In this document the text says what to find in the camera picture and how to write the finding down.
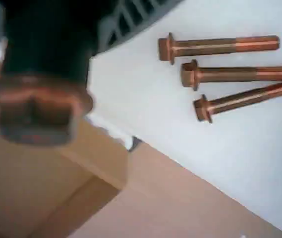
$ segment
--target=brown cardboard surface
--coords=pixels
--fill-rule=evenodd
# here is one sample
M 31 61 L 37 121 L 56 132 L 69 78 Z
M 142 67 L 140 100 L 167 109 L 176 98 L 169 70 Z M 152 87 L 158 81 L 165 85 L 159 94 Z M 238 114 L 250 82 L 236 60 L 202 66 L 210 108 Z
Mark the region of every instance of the brown cardboard surface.
M 142 143 L 123 192 L 71 238 L 282 238 L 282 231 Z

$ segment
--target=white surface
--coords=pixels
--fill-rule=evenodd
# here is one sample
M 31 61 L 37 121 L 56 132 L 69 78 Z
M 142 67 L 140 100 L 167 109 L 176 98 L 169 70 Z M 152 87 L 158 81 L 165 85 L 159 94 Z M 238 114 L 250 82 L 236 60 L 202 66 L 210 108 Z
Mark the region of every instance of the white surface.
M 282 230 L 282 98 L 199 123 L 180 65 L 159 62 L 157 39 L 277 34 L 274 52 L 197 57 L 201 66 L 282 65 L 281 0 L 186 0 L 147 31 L 91 64 L 95 112 L 137 135 Z M 204 84 L 209 99 L 267 83 Z

